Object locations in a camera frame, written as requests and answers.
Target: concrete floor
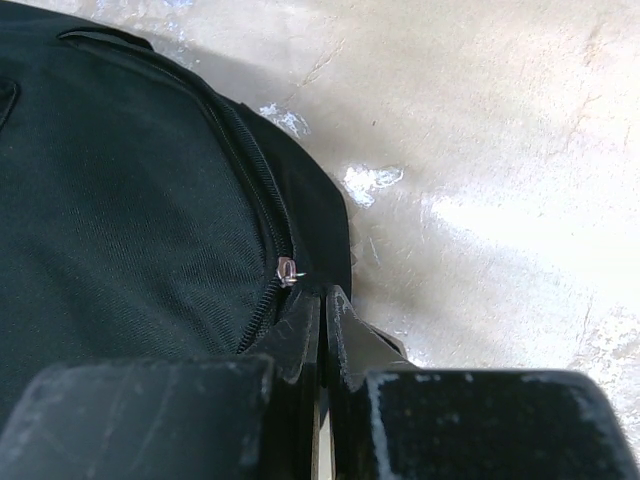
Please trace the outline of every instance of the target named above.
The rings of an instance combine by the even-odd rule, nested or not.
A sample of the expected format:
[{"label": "concrete floor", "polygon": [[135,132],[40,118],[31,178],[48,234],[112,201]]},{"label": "concrete floor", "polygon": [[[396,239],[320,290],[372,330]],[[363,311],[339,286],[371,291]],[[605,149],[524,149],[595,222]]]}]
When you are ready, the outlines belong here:
[{"label": "concrete floor", "polygon": [[639,2],[28,3],[297,137],[349,199],[356,307],[411,360],[586,372],[640,452]]}]

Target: stain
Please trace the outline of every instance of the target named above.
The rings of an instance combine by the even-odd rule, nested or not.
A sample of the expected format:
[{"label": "stain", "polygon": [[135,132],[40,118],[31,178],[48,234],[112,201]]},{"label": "stain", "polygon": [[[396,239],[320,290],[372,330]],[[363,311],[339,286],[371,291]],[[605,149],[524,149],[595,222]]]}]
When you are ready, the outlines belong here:
[{"label": "stain", "polygon": [[190,7],[193,5],[193,0],[163,0],[164,3],[174,8]]},{"label": "stain", "polygon": [[275,103],[260,107],[259,112],[260,115],[271,123],[296,138],[300,138],[301,136],[309,135],[311,133],[309,124],[301,115],[280,107]]},{"label": "stain", "polygon": [[366,165],[356,164],[347,169],[341,183],[358,206],[369,208],[375,203],[375,192],[395,185],[403,177],[402,168],[368,168]]},{"label": "stain", "polygon": [[182,28],[179,17],[169,15],[168,18],[153,24],[150,31],[157,35],[153,41],[156,52],[189,70],[194,70],[196,64],[200,63],[190,47],[192,38],[187,36],[187,32]]},{"label": "stain", "polygon": [[424,374],[424,375],[416,375],[415,379],[418,383],[424,383],[424,382],[430,382],[430,381],[434,381],[434,382],[439,382],[440,380],[442,380],[442,377],[438,374]]}]

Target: black plastic part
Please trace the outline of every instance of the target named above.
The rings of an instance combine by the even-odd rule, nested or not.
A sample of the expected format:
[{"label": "black plastic part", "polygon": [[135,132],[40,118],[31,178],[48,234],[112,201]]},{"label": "black plastic part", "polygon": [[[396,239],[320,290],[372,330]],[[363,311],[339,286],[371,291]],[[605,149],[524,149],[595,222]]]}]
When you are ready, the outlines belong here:
[{"label": "black plastic part", "polygon": [[558,371],[408,364],[327,297],[327,384],[337,479],[637,479],[607,399]]},{"label": "black plastic part", "polygon": [[294,289],[285,316],[247,354],[275,360],[259,478],[315,479],[318,463],[319,295]]},{"label": "black plastic part", "polygon": [[272,379],[264,356],[51,368],[0,439],[0,478],[257,478]]}]

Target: zipper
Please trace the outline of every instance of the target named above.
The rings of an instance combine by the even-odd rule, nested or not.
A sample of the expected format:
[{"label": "zipper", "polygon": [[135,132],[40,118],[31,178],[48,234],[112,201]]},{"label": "zipper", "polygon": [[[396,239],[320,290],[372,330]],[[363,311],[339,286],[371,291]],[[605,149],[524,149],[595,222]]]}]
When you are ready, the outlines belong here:
[{"label": "zipper", "polygon": [[[174,72],[162,65],[158,65],[158,60],[165,60],[162,57],[159,59],[153,51],[134,45],[123,45],[120,42],[113,43],[109,40],[111,35],[112,34],[109,33],[74,30],[60,34],[58,39],[88,40],[90,43],[95,43],[99,46],[107,46],[112,50],[116,50],[123,55],[133,58],[136,62],[143,61],[146,66],[163,73],[180,84],[180,86],[190,94],[198,106],[208,114],[208,117],[217,127],[215,130],[220,133],[227,150],[231,152],[231,156],[233,157],[232,161],[234,161],[234,165],[237,167],[236,173],[240,173],[242,180],[244,180],[244,182],[241,183],[248,187],[245,188],[245,191],[248,190],[247,194],[251,195],[257,204],[259,211],[256,213],[258,218],[263,222],[264,227],[266,227],[267,237],[269,237],[265,239],[265,248],[267,253],[271,253],[269,250],[273,250],[273,255],[271,256],[277,259],[277,264],[273,267],[273,277],[267,282],[251,320],[244,329],[236,351],[236,353],[242,353],[251,346],[260,331],[266,327],[265,323],[269,320],[270,316],[276,313],[275,307],[283,292],[293,287],[297,280],[304,275],[304,273],[299,273],[297,270],[297,265],[294,260],[297,248],[292,235],[291,218],[282,199],[282,195],[278,190],[273,173],[269,168],[264,154],[258,147],[255,138],[243,120],[227,101],[212,90],[208,84],[200,80],[199,77],[196,77],[198,84],[195,84],[192,79],[188,78],[189,76],[195,76],[195,74],[184,70],[180,66],[172,66],[172,70],[177,70]],[[212,108],[210,105],[212,102],[207,101],[206,98],[202,98],[205,96],[209,97],[215,104],[215,107],[221,111],[222,116],[225,117],[224,120],[221,119],[220,114]],[[237,138],[235,142],[227,134],[223,122],[236,134]],[[249,165],[240,158],[240,153],[242,152],[244,152],[248,158]],[[257,175],[258,182],[255,181],[249,169]],[[266,190],[268,202],[265,202],[263,195],[259,192],[260,187]],[[269,241],[272,243],[271,248],[269,245],[266,245]]]}]

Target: zipper track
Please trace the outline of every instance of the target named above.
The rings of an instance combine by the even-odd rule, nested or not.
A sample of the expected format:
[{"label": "zipper track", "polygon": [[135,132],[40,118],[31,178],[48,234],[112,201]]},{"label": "zipper track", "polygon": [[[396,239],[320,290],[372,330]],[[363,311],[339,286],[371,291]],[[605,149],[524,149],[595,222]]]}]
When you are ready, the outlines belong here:
[{"label": "zipper track", "polygon": [[[226,115],[227,117],[231,117],[231,123],[233,125],[229,125],[229,127],[231,128],[231,130],[235,131],[239,137],[236,142],[233,142],[227,135],[227,132],[225,131],[225,128],[223,126],[222,121],[220,120],[218,113],[211,107],[211,105],[209,105],[207,101],[201,98],[204,95],[200,93],[199,91],[200,87],[193,85],[187,79],[180,78],[174,72],[160,65],[157,65],[154,62],[154,60],[157,60],[155,58],[155,55],[157,55],[155,52],[147,51],[143,49],[138,50],[138,47],[124,46],[119,43],[112,44],[108,41],[94,39],[92,37],[85,36],[82,33],[84,32],[77,32],[74,35],[73,32],[68,32],[66,34],[59,36],[58,38],[64,39],[65,37],[66,38],[75,37],[76,39],[88,40],[89,42],[91,43],[95,42],[100,46],[108,46],[111,49],[114,49],[120,52],[121,54],[134,59],[137,62],[142,60],[144,61],[145,65],[163,73],[164,75],[169,76],[171,79],[178,82],[182,87],[186,88],[189,93],[191,93],[190,96],[192,96],[194,101],[206,113],[208,113],[208,116],[210,117],[210,119],[212,119],[215,122],[217,131],[222,135],[222,138],[226,143],[227,149],[233,155],[233,159],[235,160],[234,164],[238,167],[240,173],[242,174],[243,179],[245,180],[244,183],[246,183],[246,185],[249,186],[251,190],[250,194],[252,194],[253,199],[256,201],[256,203],[258,204],[261,210],[260,212],[261,215],[259,214],[258,217],[264,220],[265,226],[268,230],[268,233],[270,234],[269,235],[270,238],[265,240],[267,241],[271,240],[271,242],[273,243],[273,249],[275,254],[274,257],[276,262],[279,257],[293,257],[296,253],[296,248],[295,248],[295,243],[293,242],[293,238],[291,234],[291,219],[289,217],[289,213],[287,212],[286,206],[284,204],[284,201],[282,200],[282,196],[278,190],[275,179],[267,164],[264,154],[262,153],[262,151],[260,151],[260,148],[258,147],[257,142],[255,141],[255,138],[253,137],[251,132],[248,130],[248,128],[246,127],[246,125],[244,124],[240,116],[235,112],[235,110],[233,110],[233,108],[231,108],[220,95],[218,95],[206,83],[203,82],[205,89],[208,90],[207,93],[212,97],[212,100],[217,104],[216,106],[223,111],[223,115]],[[239,144],[239,147],[245,151],[245,153],[247,154],[247,157],[252,162],[252,166],[255,169],[255,173],[257,173],[259,177],[261,186],[266,189],[269,199],[275,204],[274,205],[275,209],[278,211],[278,214],[282,219],[282,224],[283,224],[282,226],[284,227],[285,232],[281,231],[281,227],[277,225],[277,222],[273,218],[273,215],[272,215],[272,212],[270,211],[269,206],[264,202],[262,195],[258,192],[258,187],[255,184],[255,180],[252,177],[252,175],[248,172],[247,165],[245,164],[245,162],[242,161],[242,159],[238,156],[234,143]],[[266,268],[268,272],[270,269],[270,266],[267,265]],[[277,264],[274,264],[272,268],[273,277],[267,283],[266,288],[262,294],[262,297],[260,298],[251,316],[251,320],[249,324],[244,328],[244,332],[240,340],[240,344],[238,345],[238,348],[236,350],[236,353],[242,353],[248,347],[251,346],[251,344],[255,340],[256,335],[258,335],[261,328],[264,326],[264,322],[267,320],[267,315],[272,310],[272,306],[274,305],[274,302],[278,299],[278,297],[282,292],[280,279],[276,274],[276,268],[277,268]]]}]

